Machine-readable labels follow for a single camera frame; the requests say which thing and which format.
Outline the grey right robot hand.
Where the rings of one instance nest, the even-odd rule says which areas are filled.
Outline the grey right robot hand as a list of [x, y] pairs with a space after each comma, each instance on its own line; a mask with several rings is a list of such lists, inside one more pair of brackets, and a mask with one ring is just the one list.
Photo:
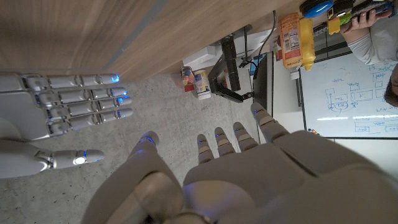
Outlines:
[[40, 75], [1, 73], [1, 178], [97, 162], [100, 150], [51, 151], [33, 141], [116, 121], [133, 114], [115, 73]]

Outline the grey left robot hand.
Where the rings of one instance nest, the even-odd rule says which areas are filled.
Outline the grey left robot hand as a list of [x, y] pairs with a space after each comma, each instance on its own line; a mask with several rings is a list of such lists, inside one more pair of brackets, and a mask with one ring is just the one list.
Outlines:
[[259, 104], [266, 142], [234, 123], [236, 151], [215, 129], [219, 156], [199, 135], [198, 165], [179, 183], [145, 133], [99, 187], [83, 223], [396, 223], [397, 181], [350, 149], [288, 132]]

